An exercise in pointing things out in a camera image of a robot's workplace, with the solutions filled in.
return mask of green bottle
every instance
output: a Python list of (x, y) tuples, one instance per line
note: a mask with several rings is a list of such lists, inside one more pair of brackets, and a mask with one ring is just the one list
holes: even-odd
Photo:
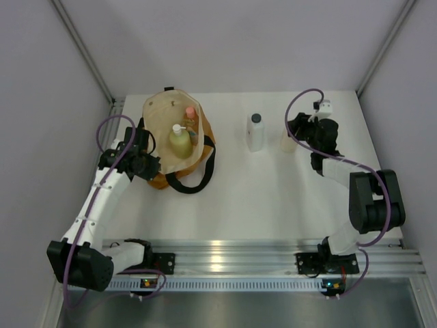
[(191, 144), (190, 134), (186, 128), (179, 124), (173, 125), (173, 131), (169, 136), (171, 149), (180, 159), (187, 159), (193, 153), (193, 145)]

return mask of translucent bottle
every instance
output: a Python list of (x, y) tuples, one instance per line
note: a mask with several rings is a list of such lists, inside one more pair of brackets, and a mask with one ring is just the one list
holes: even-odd
[(173, 131), (170, 132), (169, 140), (171, 149), (180, 159), (187, 159), (193, 153), (190, 135), (186, 132), (185, 127), (179, 124), (173, 125)]
[(298, 144), (288, 135), (288, 131), (284, 128), (281, 138), (281, 149), (283, 152), (294, 152)]

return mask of white bottle cap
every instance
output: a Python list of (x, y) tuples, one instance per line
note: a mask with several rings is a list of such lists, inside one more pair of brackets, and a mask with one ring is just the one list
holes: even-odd
[(173, 125), (173, 132), (174, 132), (174, 134), (175, 135), (181, 135), (183, 128), (186, 128), (186, 127), (185, 126), (180, 126), (179, 124)]

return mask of pink bottle cap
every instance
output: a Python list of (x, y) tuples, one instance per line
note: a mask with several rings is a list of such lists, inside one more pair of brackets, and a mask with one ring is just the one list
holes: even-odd
[(196, 110), (193, 107), (187, 107), (185, 109), (185, 114), (186, 117), (193, 119), (196, 117)]

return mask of white bottle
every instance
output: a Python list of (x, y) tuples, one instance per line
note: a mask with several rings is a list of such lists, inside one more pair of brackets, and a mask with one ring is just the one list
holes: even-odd
[(264, 123), (260, 114), (249, 115), (247, 118), (246, 140), (249, 150), (257, 152), (264, 144)]

